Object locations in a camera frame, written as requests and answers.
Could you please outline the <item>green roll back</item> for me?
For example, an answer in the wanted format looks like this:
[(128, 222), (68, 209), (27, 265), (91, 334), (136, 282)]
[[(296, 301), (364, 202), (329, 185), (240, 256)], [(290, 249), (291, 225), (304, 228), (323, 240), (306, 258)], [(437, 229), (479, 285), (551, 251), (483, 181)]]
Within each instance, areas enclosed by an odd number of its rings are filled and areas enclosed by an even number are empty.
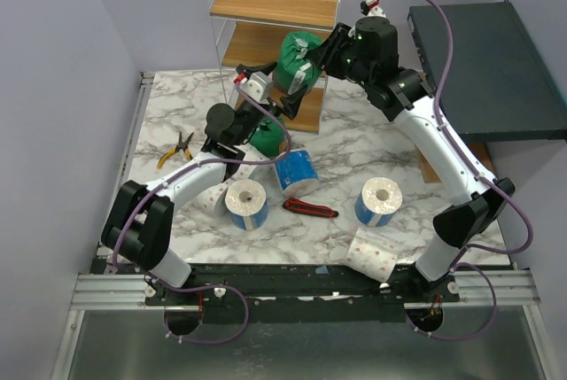
[(284, 151), (285, 134), (269, 117), (256, 128), (249, 143), (268, 158), (275, 158)]

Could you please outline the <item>green roll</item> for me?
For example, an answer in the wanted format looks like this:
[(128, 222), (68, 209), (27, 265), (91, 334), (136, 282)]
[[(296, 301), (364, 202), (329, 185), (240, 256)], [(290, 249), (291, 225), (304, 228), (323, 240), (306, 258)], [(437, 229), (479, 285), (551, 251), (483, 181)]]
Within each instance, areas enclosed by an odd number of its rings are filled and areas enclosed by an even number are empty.
[(307, 53), (321, 44), (320, 37), (303, 31), (290, 32), (283, 39), (272, 73), (274, 85), (281, 94), (291, 95), (303, 88), (309, 92), (315, 86), (322, 70), (307, 58)]
[(269, 117), (256, 128), (249, 143), (268, 158), (275, 158), (284, 151), (285, 134)]

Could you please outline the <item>green roll front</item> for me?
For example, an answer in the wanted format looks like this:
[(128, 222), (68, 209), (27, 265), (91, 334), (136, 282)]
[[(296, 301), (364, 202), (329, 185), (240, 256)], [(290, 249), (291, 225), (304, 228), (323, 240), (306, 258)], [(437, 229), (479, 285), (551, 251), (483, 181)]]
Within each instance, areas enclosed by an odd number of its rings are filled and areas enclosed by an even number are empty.
[(322, 70), (307, 58), (307, 53), (321, 44), (320, 37), (303, 31), (290, 32), (283, 39), (272, 73), (274, 85), (281, 94), (291, 95), (303, 88), (309, 92), (315, 86)]

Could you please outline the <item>white wire wooden shelf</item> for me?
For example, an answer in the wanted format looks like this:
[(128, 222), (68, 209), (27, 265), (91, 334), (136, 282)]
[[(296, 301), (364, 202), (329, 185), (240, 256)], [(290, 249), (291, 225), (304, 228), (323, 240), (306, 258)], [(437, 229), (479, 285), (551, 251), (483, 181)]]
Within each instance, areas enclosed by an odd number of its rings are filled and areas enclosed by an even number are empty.
[(292, 31), (324, 39), (340, 0), (206, 0), (219, 64), (256, 66), (276, 60)]

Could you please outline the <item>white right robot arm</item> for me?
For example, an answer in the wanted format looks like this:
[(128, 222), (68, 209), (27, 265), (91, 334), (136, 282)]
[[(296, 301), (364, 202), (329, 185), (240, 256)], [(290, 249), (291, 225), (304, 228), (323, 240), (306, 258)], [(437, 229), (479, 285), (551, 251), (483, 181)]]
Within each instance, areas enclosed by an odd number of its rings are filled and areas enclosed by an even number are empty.
[(409, 270), (408, 293), (420, 302), (439, 292), (443, 278), (465, 245), (501, 214), (515, 187), (498, 180), (478, 161), (447, 120), (437, 118), (431, 88), (419, 73), (399, 65), (398, 33), (388, 19), (365, 17), (354, 27), (335, 26), (307, 52), (327, 75), (352, 81), (424, 155), (445, 186), (450, 206), (433, 218), (433, 239)]

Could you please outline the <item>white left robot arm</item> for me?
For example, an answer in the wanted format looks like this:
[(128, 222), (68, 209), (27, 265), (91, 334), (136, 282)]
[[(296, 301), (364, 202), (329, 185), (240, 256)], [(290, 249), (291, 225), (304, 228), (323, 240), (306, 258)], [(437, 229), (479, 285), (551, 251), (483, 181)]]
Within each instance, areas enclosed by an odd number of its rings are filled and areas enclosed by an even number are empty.
[(201, 151), (182, 167), (148, 184), (123, 183), (101, 234), (103, 246), (166, 283), (166, 294), (178, 305), (190, 303), (197, 291), (191, 267), (169, 247), (177, 210), (201, 192), (231, 178), (247, 164), (240, 147), (260, 122), (284, 114), (294, 118), (307, 86), (274, 102), (270, 74), (276, 63), (237, 67), (235, 90), (243, 98), (233, 108), (212, 105), (206, 114), (206, 140)]

